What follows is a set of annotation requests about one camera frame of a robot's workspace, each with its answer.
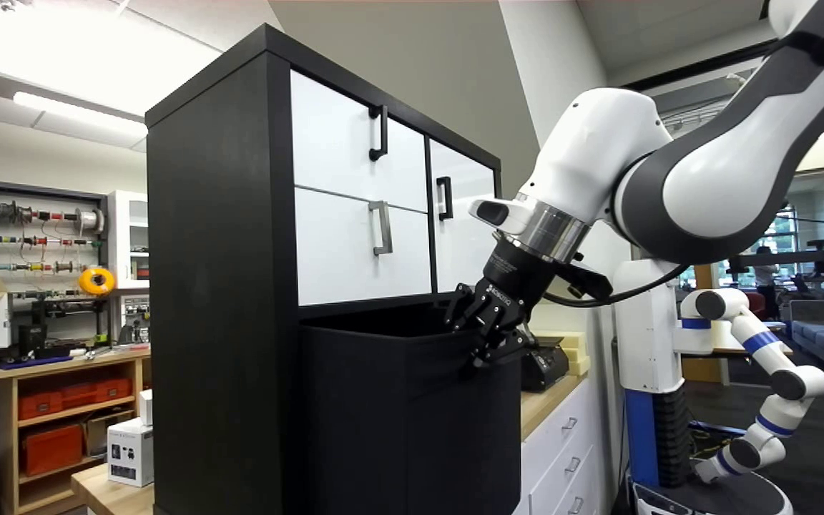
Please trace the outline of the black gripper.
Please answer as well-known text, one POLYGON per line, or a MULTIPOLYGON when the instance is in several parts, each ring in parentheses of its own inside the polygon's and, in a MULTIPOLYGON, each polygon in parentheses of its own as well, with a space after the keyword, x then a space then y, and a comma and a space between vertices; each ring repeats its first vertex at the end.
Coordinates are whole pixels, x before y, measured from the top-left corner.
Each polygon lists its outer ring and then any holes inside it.
POLYGON ((482 346, 472 353, 476 370, 516 360, 535 338, 518 330, 556 277, 556 266, 498 241, 476 287, 459 284, 445 324, 449 330, 476 330, 482 346))

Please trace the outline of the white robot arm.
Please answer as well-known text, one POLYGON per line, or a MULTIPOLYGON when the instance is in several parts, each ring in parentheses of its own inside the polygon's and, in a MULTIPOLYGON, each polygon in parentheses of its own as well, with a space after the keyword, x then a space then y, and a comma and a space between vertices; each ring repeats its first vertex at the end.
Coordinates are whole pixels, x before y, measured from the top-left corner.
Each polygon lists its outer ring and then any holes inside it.
POLYGON ((479 198, 495 230, 485 277, 462 284, 446 324, 476 327, 489 364, 552 281, 589 307, 625 294, 572 263, 596 220, 672 268, 724 260, 771 227, 824 131, 824 0, 771 0, 779 42, 705 125, 671 135, 656 100, 631 90, 579 95, 509 200, 479 198))

